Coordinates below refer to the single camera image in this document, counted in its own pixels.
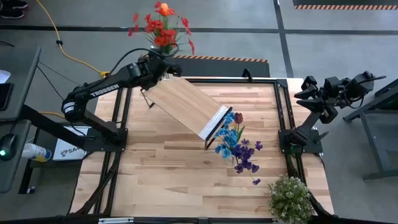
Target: yellow black striped tape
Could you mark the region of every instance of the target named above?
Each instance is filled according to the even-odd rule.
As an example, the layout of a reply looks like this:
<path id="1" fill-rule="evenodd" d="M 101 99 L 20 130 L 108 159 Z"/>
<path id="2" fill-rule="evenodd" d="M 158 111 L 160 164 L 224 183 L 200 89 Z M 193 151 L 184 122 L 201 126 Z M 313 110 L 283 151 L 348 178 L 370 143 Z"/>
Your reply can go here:
<path id="1" fill-rule="evenodd" d="M 380 6 L 339 6 L 339 5 L 298 5 L 296 9 L 323 9 L 323 10 L 396 10 L 396 5 Z"/>
<path id="2" fill-rule="evenodd" d="M 240 62 L 264 62 L 264 63 L 268 63 L 268 60 L 256 59 L 256 58 L 212 57 L 212 56 L 192 56 L 192 55 L 176 55 L 176 56 L 173 56 L 173 58 L 207 59 L 207 60 L 230 60 L 230 61 L 240 61 Z"/>

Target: flower bouquet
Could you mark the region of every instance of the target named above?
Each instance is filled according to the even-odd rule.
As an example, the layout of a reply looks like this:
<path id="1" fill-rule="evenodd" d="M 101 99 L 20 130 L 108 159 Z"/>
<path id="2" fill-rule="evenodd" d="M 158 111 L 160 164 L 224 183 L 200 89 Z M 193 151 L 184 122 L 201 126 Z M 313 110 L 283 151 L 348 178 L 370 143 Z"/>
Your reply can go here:
<path id="1" fill-rule="evenodd" d="M 151 14 L 146 15 L 144 18 L 147 23 L 145 27 L 146 39 L 156 46 L 160 53 L 170 54 L 174 48 L 178 47 L 178 45 L 182 45 L 178 44 L 178 41 L 183 37 L 183 34 L 180 34 L 178 28 L 178 22 L 181 20 L 182 25 L 185 28 L 185 32 L 183 33 L 188 37 L 188 43 L 191 45 L 192 54 L 195 54 L 195 46 L 193 45 L 191 38 L 189 38 L 189 36 L 191 36 L 191 31 L 188 19 L 177 15 L 174 9 L 169 8 L 166 3 L 156 2 L 155 12 L 158 13 L 159 19 L 152 19 Z M 177 18 L 174 28 L 171 25 L 171 17 Z M 139 15 L 138 13 L 135 13 L 132 18 L 134 30 L 133 28 L 129 29 L 130 37 L 133 33 L 139 32 L 138 20 Z"/>
<path id="2" fill-rule="evenodd" d="M 297 177 L 282 175 L 268 185 L 270 211 L 287 224 L 304 224 L 311 219 L 310 191 Z"/>
<path id="3" fill-rule="evenodd" d="M 230 124 L 234 121 L 234 127 L 229 128 Z M 215 134 L 216 138 L 220 138 L 222 143 L 215 148 L 217 154 L 221 153 L 224 159 L 233 157 L 236 159 L 237 165 L 234 167 L 237 173 L 242 173 L 246 169 L 250 176 L 252 173 L 257 172 L 260 167 L 249 161 L 251 156 L 254 154 L 254 148 L 258 151 L 262 149 L 262 144 L 260 141 L 256 141 L 254 148 L 251 147 L 251 142 L 247 139 L 243 139 L 240 144 L 238 144 L 241 139 L 242 133 L 245 126 L 240 128 L 240 124 L 243 122 L 243 115 L 241 113 L 230 112 L 224 117 L 223 127 L 217 131 Z M 253 184 L 257 185 L 261 180 L 253 179 Z"/>

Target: wooden tabletop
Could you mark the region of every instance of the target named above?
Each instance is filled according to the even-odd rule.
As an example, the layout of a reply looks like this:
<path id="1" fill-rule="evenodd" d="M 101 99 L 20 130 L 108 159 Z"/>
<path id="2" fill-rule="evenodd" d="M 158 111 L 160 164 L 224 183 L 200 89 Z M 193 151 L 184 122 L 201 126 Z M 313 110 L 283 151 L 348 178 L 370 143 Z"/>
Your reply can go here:
<path id="1" fill-rule="evenodd" d="M 309 114 L 293 97 L 301 90 L 303 80 L 292 78 L 287 81 L 298 126 Z M 248 173 L 237 174 L 215 154 L 217 142 L 204 151 L 203 140 L 195 133 L 158 106 L 149 109 L 139 89 L 135 88 L 127 121 L 128 146 L 121 158 L 112 216 L 272 217 L 267 204 L 269 198 L 264 195 L 266 186 L 287 173 L 277 137 L 280 127 L 273 86 L 250 83 L 195 85 L 220 104 L 232 106 L 234 111 L 243 114 L 243 124 L 246 125 L 243 138 L 262 141 L 264 148 L 252 157 L 260 166 L 255 173 L 255 178 L 261 179 L 260 184 L 252 185 Z M 95 114 L 111 120 L 115 99 L 115 91 L 101 96 Z M 78 210 L 97 187 L 103 157 L 103 152 L 95 152 L 83 161 L 71 212 Z M 321 161 L 314 155 L 304 154 L 303 163 L 310 190 L 324 208 L 333 213 Z"/>

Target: black mouse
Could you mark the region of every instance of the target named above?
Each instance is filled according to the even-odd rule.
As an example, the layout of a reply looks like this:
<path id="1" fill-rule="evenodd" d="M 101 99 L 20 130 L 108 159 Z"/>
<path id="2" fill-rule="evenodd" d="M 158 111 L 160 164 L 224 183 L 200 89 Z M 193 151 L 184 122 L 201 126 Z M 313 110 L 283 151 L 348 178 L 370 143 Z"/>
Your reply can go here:
<path id="1" fill-rule="evenodd" d="M 15 134 L 6 134 L 0 139 L 0 159 L 2 161 L 8 161 L 15 156 L 15 139 Z"/>

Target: shoe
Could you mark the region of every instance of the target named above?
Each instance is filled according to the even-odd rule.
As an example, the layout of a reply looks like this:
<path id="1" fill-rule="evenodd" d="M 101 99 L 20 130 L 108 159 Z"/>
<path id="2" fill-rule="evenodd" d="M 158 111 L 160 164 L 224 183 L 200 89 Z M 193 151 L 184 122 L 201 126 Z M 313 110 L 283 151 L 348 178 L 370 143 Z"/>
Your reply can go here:
<path id="1" fill-rule="evenodd" d="M 8 0 L 4 5 L 11 9 L 27 9 L 29 7 L 26 2 L 20 0 Z"/>
<path id="2" fill-rule="evenodd" d="M 0 11 L 0 16 L 5 19 L 20 19 L 24 17 L 24 12 L 21 9 L 3 7 L 2 11 Z"/>

